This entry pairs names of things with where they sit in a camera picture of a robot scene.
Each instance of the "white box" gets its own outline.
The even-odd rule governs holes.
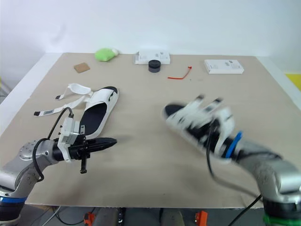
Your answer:
[[[147,65],[150,60],[158,60],[162,65],[170,64],[170,56],[164,50],[140,50],[134,56],[136,65]]]
[[[242,74],[244,68],[238,60],[205,60],[209,74]]]

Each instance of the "blue ring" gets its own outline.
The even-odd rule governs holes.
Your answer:
[[[0,196],[0,202],[5,202],[5,203],[21,203],[25,202],[27,197],[25,198],[7,198],[7,197],[2,197]]]
[[[236,137],[234,138],[234,140],[232,141],[232,143],[230,144],[228,150],[227,150],[227,153],[225,155],[225,158],[228,159],[230,158],[233,150],[234,150],[234,147],[237,145],[237,143],[239,142],[239,140],[243,137],[243,132],[242,131],[239,131],[236,135]]]

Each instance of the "white wall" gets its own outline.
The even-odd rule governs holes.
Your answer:
[[[300,0],[1,2],[4,79],[20,79],[44,51],[101,47],[123,53],[158,47],[174,54],[270,56],[281,70],[301,72]]]

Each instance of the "wooden board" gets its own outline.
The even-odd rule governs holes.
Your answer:
[[[205,59],[237,59],[242,75],[208,75]],[[243,207],[252,198],[216,184],[209,176],[206,158],[181,137],[171,132],[162,119],[170,102],[187,103],[205,94],[205,104],[217,97],[231,107],[236,131],[270,147],[300,166],[301,112],[260,62],[251,56],[171,56],[171,64],[159,73],[147,65],[134,65],[132,55],[119,55],[109,62],[97,62],[93,54],[63,54],[31,98],[20,109],[0,137],[1,165],[19,148],[46,137],[58,114],[35,117],[34,111],[53,109],[78,98],[56,101],[68,83],[77,82],[99,89],[115,86],[119,100],[102,137],[118,143],[91,154],[88,173],[81,175],[80,162],[60,162],[44,170],[45,180],[28,197],[28,204],[105,207]],[[86,62],[90,70],[78,74],[73,66]],[[170,80],[168,76],[184,80]],[[74,110],[80,119],[83,107]],[[254,192],[255,181],[235,165],[213,162],[216,174]]]

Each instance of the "cork coaster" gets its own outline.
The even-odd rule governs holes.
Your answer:
[[[87,70],[90,70],[90,67],[86,63],[81,63],[79,65],[75,65],[74,69],[77,71],[77,73],[82,73]]]

